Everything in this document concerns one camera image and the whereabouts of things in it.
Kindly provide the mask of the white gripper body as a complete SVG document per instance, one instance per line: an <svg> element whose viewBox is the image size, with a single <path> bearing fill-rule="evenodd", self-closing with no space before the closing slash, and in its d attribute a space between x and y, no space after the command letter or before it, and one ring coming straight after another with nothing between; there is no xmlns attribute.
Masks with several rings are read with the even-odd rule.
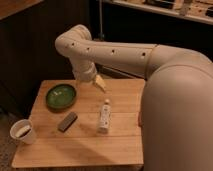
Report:
<svg viewBox="0 0 213 171"><path fill-rule="evenodd" d="M91 82L97 75L97 70L94 63L83 66L74 66L73 74L75 79L81 82Z"/></svg>

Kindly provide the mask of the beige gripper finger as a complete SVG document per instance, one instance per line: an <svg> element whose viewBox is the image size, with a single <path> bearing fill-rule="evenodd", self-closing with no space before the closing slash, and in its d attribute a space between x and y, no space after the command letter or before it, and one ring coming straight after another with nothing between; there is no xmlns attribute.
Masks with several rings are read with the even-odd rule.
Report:
<svg viewBox="0 0 213 171"><path fill-rule="evenodd" d="M104 79L100 75L96 75L93 84L99 88L101 91L106 91L106 84Z"/></svg>

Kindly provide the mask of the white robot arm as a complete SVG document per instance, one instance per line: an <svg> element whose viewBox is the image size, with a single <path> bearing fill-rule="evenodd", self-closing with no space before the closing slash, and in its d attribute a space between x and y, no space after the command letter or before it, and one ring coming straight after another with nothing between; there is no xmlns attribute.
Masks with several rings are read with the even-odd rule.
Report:
<svg viewBox="0 0 213 171"><path fill-rule="evenodd" d="M76 25L55 40L74 77L97 63L146 80L141 97L144 171L213 171L213 61L191 49L94 41Z"/></svg>

